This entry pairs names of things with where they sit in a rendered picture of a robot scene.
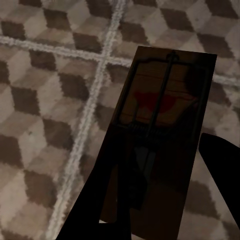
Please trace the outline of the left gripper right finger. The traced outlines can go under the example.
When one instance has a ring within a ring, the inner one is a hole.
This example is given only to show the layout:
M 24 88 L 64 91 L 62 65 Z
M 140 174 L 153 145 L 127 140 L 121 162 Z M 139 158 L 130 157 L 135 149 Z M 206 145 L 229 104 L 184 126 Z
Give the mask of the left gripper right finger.
M 240 148 L 222 137 L 203 133 L 198 150 L 240 228 Z

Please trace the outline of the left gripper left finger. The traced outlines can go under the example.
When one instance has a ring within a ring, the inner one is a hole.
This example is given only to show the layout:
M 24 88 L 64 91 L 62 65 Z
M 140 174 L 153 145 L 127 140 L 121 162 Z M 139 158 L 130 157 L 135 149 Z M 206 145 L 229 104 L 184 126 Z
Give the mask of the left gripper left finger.
M 99 223 L 112 169 L 117 173 L 117 221 Z M 105 145 L 56 240 L 132 240 L 125 134 Z

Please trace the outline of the mousetrap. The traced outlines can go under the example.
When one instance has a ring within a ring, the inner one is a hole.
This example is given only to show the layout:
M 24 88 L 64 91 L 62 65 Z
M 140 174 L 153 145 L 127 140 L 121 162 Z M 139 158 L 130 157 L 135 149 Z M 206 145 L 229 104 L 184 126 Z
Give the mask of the mousetrap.
M 138 46 L 104 137 L 124 133 L 131 233 L 177 240 L 217 54 Z M 117 221 L 118 164 L 100 220 Z

